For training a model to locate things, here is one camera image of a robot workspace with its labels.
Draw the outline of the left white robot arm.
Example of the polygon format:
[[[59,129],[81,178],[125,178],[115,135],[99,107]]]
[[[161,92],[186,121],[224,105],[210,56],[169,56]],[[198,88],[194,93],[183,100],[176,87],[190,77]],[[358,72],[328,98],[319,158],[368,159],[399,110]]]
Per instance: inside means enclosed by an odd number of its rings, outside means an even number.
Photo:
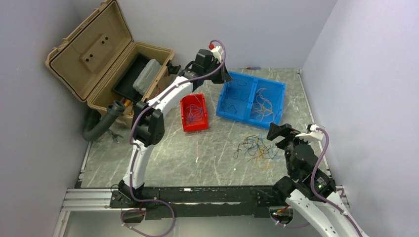
[[[199,50],[195,60],[179,72],[171,85],[153,99],[135,105],[130,133],[132,154],[129,167],[118,184],[122,200],[127,206],[136,207],[143,199],[146,167],[152,150],[165,134],[165,116],[181,99],[203,85],[205,80],[214,84],[232,81],[225,66],[225,50],[222,46]]]

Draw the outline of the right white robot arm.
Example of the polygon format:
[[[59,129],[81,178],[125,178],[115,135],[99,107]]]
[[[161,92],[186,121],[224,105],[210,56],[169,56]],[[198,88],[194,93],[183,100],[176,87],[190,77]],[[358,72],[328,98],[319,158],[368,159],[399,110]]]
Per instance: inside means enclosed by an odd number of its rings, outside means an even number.
[[[271,123],[267,139],[282,140],[276,147],[284,151],[287,176],[273,186],[272,198],[297,211],[323,237],[365,237],[337,191],[333,178],[319,169],[329,146],[326,130],[311,123],[302,133],[290,124]]]

